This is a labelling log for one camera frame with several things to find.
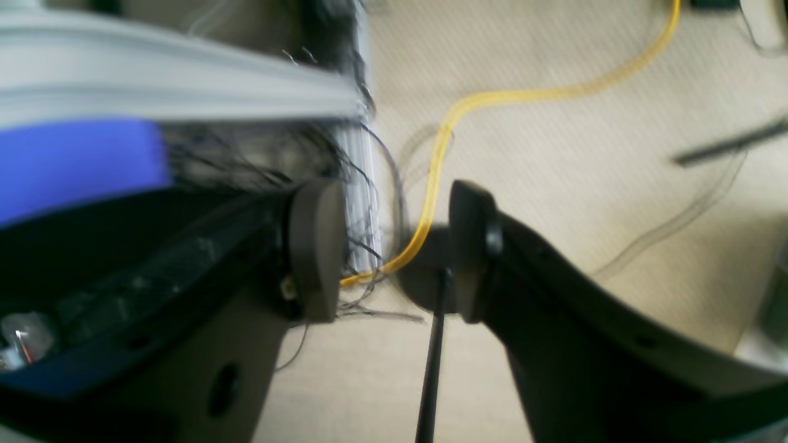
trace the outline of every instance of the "black rod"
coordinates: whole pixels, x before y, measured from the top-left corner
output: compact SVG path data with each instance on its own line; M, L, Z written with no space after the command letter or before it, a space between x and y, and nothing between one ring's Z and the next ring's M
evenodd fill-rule
M769 141L769 139L781 136L786 132L788 132L788 121L781 120L765 128L747 132L733 139L680 154L673 158L673 161L680 166L692 166L696 163L711 160L721 155L733 154L736 151L753 148L759 143Z
M435 412L438 401L438 377L440 376L440 351L443 348L444 318L449 291L452 290L452 276L444 270L440 276L435 311L433 312L433 332L429 337L427 368L424 372L422 387L422 406L418 411L416 443L432 443L435 436Z

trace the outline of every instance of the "yellow cable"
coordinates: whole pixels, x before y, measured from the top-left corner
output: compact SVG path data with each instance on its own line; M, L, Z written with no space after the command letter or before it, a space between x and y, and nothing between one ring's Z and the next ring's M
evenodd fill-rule
M448 145L452 132L454 132L455 126L457 126L457 123L459 123L459 120L462 117L471 111L479 110L488 106L498 106L509 103L574 99L584 95L591 95L601 92L613 86L614 84L617 84L633 76L637 71L643 69L648 63L654 60L654 58L656 58L656 56L665 49L665 47L673 38L676 26L678 26L678 19L680 15L681 0L673 0L671 19L654 44L652 44L642 54L638 55L635 59L595 80L565 87L479 92L477 94L468 95L452 105L440 124L440 130L438 131L435 144L433 145L433 157L429 165L427 192L424 199L424 206L422 207L422 216L418 221L418 225L416 226L416 232L413 234L411 242L405 247L405 249L403 249L403 251L390 262L387 262L383 265L381 272L387 274L396 272L403 266L407 265L422 248L422 245L427 238L427 234L429 233L429 229L433 224L435 205L437 203L438 197L438 185L440 184L440 167L443 163L444 154L446 153L446 146ZM341 286L343 288L348 288L360 283L364 283L371 280L374 275L375 273L373 271L368 271L347 277L342 280Z

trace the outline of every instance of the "screw hole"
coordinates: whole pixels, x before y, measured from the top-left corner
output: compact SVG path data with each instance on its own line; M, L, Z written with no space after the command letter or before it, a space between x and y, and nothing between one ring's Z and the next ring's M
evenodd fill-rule
M224 365L214 379L208 394L208 415L218 417L232 406L238 396L241 381L238 367L232 363Z
M652 338L644 337L644 336L637 336L635 337L635 343L641 348L646 349L654 349L656 348L656 342Z
M130 340L126 346L132 351L138 351L142 348L145 348L149 344L151 344L151 338L147 335L142 335Z

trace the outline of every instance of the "blue panel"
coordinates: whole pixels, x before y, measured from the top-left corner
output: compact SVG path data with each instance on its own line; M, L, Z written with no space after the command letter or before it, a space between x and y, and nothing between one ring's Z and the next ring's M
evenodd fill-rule
M171 186L156 124L82 120L0 132L0 228Z

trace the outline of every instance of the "beige carpet floor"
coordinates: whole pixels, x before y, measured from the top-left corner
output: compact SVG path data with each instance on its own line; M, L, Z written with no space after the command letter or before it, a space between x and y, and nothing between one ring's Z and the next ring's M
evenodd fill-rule
M423 199L430 143L416 149L409 140L433 130L456 99L605 73L649 44L668 3L388 0L370 7L374 127L400 161L408 157L411 217ZM668 159L780 115L786 74L788 58L760 57L737 15L688 11L667 51L626 83L465 118L444 166L437 219L446 218L451 181L472 179L591 273L719 179L727 159L693 169ZM708 213L600 283L650 318L732 352L786 235L788 138L753 151ZM418 312L393 289L376 297L379 306ZM282 360L301 333L288 336ZM428 337L429 323L315 326L299 359L275 377L257 441L412 441ZM503 349L483 326L448 323L438 408L437 442L530 439Z

